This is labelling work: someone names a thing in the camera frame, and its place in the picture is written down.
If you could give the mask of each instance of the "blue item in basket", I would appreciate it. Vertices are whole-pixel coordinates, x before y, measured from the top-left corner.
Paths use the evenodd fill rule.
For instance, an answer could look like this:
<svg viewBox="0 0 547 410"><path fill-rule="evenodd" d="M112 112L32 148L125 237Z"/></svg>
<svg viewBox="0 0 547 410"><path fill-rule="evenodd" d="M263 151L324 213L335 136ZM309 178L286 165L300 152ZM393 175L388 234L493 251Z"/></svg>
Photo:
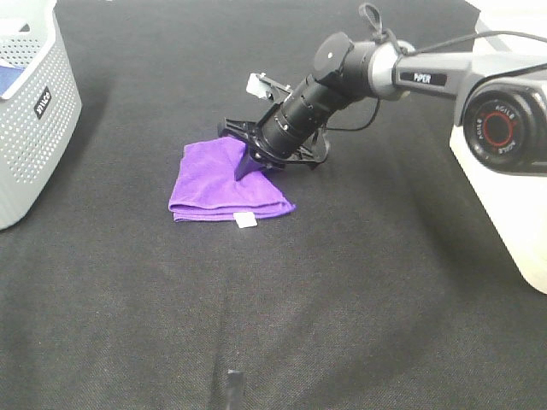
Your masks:
<svg viewBox="0 0 547 410"><path fill-rule="evenodd" d="M5 67L0 65L0 95L6 92L23 71L25 71L24 68Z"/></svg>

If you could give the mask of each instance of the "basket label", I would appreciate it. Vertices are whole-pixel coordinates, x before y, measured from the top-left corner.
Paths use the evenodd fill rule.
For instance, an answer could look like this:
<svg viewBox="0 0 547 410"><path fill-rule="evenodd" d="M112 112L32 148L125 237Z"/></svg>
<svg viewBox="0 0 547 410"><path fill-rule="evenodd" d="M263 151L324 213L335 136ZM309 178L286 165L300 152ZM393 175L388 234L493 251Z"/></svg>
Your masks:
<svg viewBox="0 0 547 410"><path fill-rule="evenodd" d="M48 108L48 105L50 105L51 101L51 93L50 89L46 86L44 88L44 92L42 92L42 95L38 99L38 102L36 102L36 105L34 106L34 112L36 113L36 116L40 120L42 118L42 115L45 113L45 109Z"/></svg>

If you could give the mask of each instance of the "towel tag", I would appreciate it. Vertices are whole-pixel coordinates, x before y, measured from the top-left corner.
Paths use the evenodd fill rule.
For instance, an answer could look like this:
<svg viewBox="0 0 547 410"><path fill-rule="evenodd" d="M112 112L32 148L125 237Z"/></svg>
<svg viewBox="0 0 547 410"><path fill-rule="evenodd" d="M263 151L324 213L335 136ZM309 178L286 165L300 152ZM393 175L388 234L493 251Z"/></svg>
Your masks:
<svg viewBox="0 0 547 410"><path fill-rule="evenodd" d="M233 218L240 228L250 228L257 226L255 214L252 212L234 212Z"/></svg>

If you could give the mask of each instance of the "small white component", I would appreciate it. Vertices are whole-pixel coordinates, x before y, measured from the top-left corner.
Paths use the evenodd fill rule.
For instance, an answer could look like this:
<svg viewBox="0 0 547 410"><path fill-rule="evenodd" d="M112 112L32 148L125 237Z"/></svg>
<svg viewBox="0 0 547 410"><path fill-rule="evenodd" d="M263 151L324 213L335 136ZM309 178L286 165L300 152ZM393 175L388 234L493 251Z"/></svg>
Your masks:
<svg viewBox="0 0 547 410"><path fill-rule="evenodd" d="M271 94L269 85L260 81L260 74L251 73L247 82L247 92L262 100L268 100Z"/></svg>
<svg viewBox="0 0 547 410"><path fill-rule="evenodd" d="M251 228L258 225L253 212L234 212L233 218L240 228Z"/></svg>

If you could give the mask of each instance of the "red ring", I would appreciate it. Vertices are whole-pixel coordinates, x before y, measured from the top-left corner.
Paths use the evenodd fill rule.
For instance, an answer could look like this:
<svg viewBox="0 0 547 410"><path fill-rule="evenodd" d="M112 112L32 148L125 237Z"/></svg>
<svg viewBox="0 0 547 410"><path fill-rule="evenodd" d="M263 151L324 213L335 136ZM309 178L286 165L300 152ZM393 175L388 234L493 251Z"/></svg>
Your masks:
<svg viewBox="0 0 547 410"><path fill-rule="evenodd" d="M490 119L493 116L502 117L505 120L505 122L507 123L507 126L509 127L509 136L507 138L505 138L501 143L496 143L496 142L492 141L491 138L488 136L488 127L486 126L486 122L488 121L488 119ZM513 124L511 124L511 120L504 113L494 111L493 113L488 114L486 116L483 124L484 124L483 125L483 130L485 132L486 141L488 141L488 143L490 145L492 145L496 148L503 147L506 143L508 143L513 138Z"/></svg>

